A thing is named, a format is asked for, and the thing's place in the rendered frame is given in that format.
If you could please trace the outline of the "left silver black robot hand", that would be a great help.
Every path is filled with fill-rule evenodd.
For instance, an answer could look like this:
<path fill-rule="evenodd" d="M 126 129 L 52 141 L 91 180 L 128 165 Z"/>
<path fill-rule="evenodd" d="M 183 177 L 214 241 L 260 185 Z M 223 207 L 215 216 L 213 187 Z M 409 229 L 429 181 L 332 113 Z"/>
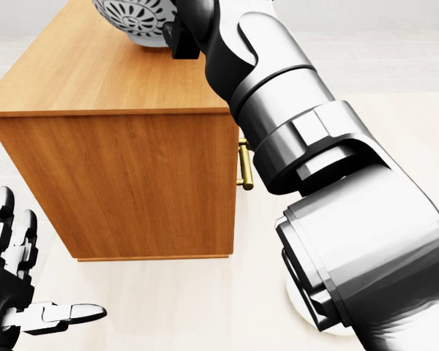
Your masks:
<path fill-rule="evenodd" d="M 0 351 L 13 351 L 21 333 L 43 335 L 106 317 L 104 307 L 91 303 L 58 305 L 33 302 L 30 275 L 38 256 L 37 216 L 25 210 L 14 228 L 15 196 L 0 187 Z"/>

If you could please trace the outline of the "black white patterned bowl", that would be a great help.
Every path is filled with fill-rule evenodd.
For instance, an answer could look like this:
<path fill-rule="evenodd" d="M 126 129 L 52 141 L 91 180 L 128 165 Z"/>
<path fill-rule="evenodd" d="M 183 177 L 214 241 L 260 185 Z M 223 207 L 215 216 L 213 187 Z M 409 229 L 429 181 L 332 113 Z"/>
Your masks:
<path fill-rule="evenodd" d="M 109 24 L 123 31 L 130 41 L 148 48 L 166 48 L 162 34 L 166 22 L 176 16 L 171 0 L 91 0 Z"/>

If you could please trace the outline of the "wooden cabinet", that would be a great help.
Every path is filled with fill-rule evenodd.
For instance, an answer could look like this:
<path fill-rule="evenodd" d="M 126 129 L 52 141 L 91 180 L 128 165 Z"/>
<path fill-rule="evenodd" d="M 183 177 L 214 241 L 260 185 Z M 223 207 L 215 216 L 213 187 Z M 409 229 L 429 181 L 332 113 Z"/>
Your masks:
<path fill-rule="evenodd" d="M 204 69 L 69 0 L 0 80 L 0 142 L 74 258 L 233 253 L 239 129 Z"/>

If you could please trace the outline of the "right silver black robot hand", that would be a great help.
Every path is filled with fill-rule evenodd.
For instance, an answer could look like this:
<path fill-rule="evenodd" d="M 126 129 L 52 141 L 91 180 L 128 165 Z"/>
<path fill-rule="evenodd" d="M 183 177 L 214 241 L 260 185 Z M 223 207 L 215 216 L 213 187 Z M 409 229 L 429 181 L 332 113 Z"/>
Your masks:
<path fill-rule="evenodd" d="M 215 0 L 169 0 L 175 7 L 162 35 L 174 59 L 198 59 L 205 53 L 214 24 Z"/>

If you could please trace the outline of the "white plate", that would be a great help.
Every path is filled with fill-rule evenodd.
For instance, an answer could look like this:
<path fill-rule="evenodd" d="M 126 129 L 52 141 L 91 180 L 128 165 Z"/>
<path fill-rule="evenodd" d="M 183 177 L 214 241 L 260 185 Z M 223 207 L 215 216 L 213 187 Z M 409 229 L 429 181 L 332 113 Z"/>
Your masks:
<path fill-rule="evenodd" d="M 315 325 L 312 315 L 310 314 L 304 299 L 301 296 L 301 293 L 299 292 L 298 287 L 295 285 L 291 275 L 287 273 L 286 276 L 286 289 L 288 292 L 288 297 L 293 304 L 293 307 L 297 311 L 297 313 L 306 321 L 308 322 L 315 330 L 318 331 L 317 326 Z M 328 333 L 335 336 L 355 336 L 355 332 L 351 327 L 345 327 L 342 323 L 339 323 L 337 325 L 334 325 L 328 329 L 325 329 L 324 333 Z"/>

